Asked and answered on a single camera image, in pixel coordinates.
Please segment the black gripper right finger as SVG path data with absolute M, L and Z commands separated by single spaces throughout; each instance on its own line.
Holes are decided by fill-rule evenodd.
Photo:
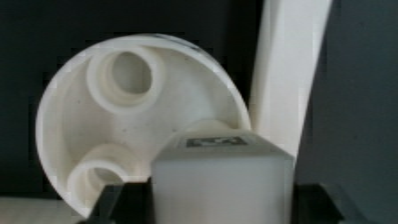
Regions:
M 320 184 L 293 187 L 290 224 L 341 224 L 356 215 L 343 210 L 332 194 Z

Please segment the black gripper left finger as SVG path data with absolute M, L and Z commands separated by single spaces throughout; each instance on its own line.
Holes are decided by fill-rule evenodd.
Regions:
M 105 186 L 78 224 L 157 224 L 151 180 Z

